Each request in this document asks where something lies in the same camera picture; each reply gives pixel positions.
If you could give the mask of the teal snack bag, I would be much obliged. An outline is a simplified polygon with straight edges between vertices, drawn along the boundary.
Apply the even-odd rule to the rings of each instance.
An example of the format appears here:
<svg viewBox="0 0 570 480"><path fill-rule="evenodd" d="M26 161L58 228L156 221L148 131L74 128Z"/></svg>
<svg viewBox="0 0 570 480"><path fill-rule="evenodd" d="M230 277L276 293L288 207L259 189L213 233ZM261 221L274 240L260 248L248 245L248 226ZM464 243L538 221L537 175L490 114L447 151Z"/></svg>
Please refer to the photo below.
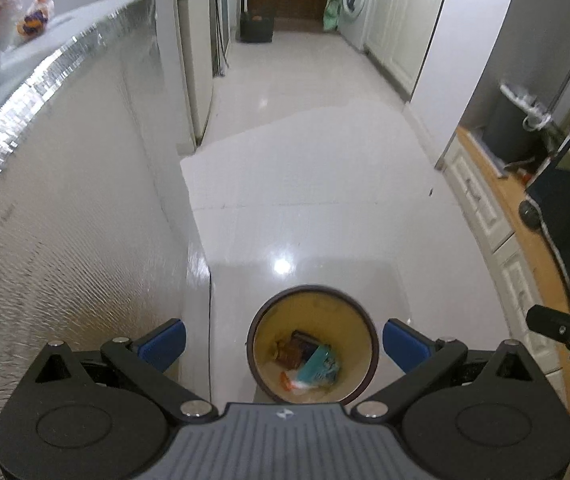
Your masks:
<svg viewBox="0 0 570 480"><path fill-rule="evenodd" d="M332 385L340 372L340 362L328 346L319 346L312 356L299 368L296 381L308 387Z"/></svg>

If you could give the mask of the brown round trash bin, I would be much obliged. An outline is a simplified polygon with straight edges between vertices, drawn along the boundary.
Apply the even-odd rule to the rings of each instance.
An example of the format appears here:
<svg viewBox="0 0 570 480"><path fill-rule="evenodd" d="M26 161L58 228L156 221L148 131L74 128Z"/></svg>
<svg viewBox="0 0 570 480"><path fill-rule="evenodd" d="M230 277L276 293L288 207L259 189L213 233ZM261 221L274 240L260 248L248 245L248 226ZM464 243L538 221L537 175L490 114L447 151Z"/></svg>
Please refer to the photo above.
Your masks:
<svg viewBox="0 0 570 480"><path fill-rule="evenodd" d="M263 305L249 327L246 353L253 379L272 400L346 405L372 382L379 341L350 296L303 285Z"/></svg>

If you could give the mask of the dark grey pedal bin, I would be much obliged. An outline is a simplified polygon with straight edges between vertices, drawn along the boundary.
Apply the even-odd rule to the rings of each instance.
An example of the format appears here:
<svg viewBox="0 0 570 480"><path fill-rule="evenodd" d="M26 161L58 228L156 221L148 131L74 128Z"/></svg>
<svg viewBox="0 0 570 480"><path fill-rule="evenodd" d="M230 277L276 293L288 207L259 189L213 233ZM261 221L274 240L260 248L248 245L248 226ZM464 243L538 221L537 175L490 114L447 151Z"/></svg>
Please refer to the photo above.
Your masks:
<svg viewBox="0 0 570 480"><path fill-rule="evenodd" d="M542 131L552 122L548 108L526 88L502 82L500 96L482 140L502 162L525 160Z"/></svg>

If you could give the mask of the black floor bin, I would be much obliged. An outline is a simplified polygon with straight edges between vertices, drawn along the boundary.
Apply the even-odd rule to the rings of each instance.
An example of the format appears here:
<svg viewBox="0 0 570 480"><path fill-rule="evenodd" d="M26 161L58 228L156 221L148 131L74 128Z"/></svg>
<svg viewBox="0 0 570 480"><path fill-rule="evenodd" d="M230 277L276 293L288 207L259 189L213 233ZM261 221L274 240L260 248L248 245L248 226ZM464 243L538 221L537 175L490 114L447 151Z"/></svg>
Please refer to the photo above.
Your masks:
<svg viewBox="0 0 570 480"><path fill-rule="evenodd" d="M275 8L242 11L239 21L239 41L244 44L268 44L273 41Z"/></svg>

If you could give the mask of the green plastic bag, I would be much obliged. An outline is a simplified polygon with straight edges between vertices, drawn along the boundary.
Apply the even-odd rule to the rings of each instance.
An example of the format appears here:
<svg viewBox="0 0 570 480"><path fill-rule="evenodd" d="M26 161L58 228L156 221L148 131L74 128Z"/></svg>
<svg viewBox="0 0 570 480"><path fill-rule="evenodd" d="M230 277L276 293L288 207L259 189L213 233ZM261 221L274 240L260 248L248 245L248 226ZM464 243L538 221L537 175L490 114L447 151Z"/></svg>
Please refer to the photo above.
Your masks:
<svg viewBox="0 0 570 480"><path fill-rule="evenodd" d="M323 14L324 32L332 32L338 28L342 0L326 0Z"/></svg>

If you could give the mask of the white crumpled wrapper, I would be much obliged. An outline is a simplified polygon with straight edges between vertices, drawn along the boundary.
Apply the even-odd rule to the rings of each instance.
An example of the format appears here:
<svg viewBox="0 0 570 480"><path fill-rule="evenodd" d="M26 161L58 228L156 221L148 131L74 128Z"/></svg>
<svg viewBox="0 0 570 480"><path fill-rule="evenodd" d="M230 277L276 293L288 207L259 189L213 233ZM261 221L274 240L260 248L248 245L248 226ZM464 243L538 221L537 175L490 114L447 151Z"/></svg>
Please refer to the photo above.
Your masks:
<svg viewBox="0 0 570 480"><path fill-rule="evenodd" d="M26 13L17 22L18 40L28 41L42 35L54 14L54 0L33 0Z"/></svg>

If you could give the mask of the white kitchen cabinets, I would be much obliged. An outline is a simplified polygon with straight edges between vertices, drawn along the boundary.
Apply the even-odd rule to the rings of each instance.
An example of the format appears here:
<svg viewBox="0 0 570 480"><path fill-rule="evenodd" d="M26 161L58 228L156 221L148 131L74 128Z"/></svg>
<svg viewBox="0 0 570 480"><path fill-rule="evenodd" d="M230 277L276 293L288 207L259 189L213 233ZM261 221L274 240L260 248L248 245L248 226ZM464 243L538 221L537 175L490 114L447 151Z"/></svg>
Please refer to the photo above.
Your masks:
<svg viewBox="0 0 570 480"><path fill-rule="evenodd" d="M413 93L443 0L373 0L365 50L409 96Z"/></svg>

